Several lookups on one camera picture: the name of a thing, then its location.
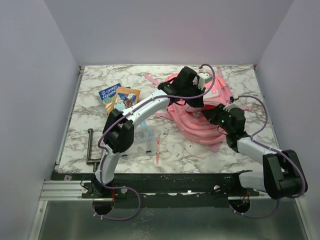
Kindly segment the pink student backpack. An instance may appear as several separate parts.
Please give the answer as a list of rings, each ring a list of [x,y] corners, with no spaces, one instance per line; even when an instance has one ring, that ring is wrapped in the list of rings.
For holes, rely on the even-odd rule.
[[[190,141],[208,146],[213,152],[219,149],[223,140],[234,151],[238,150],[237,141],[242,138],[249,138],[245,131],[245,110],[249,107],[233,108],[229,113],[229,124],[231,130],[224,130],[218,125],[209,123],[201,113],[201,110],[212,109],[219,104],[228,105],[231,99],[236,99],[225,80],[216,76],[214,85],[212,81],[205,84],[210,91],[203,96],[204,107],[194,108],[176,103],[168,106],[165,112],[157,112],[157,117],[165,117],[173,120],[182,134]]]

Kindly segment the pink red pen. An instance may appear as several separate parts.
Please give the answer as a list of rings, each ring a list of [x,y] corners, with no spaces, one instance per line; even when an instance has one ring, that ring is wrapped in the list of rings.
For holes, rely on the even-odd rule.
[[[160,135],[157,136],[157,143],[156,143],[156,164],[160,162]]]

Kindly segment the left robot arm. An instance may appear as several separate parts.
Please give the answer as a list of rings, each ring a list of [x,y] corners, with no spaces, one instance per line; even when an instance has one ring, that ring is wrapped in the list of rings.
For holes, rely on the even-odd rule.
[[[148,117],[179,100],[185,100],[195,108],[203,106],[205,79],[189,67],[183,67],[173,79],[162,82],[157,89],[141,102],[124,110],[114,109],[105,123],[103,134],[98,141],[102,157],[95,177],[98,180],[93,191],[101,198],[111,191],[109,184],[121,153],[127,151],[134,142],[135,128]]]

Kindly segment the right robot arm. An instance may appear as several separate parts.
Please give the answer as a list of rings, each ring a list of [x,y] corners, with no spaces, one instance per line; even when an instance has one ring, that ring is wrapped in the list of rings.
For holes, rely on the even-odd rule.
[[[201,111],[206,120],[222,128],[227,145],[237,153],[250,157],[262,165],[262,171],[244,171],[230,183],[230,191],[241,196],[249,189],[267,193],[272,199],[300,197],[308,190],[308,183],[293,150],[268,147],[251,138],[245,131],[245,112],[239,107],[227,109],[219,104]]]

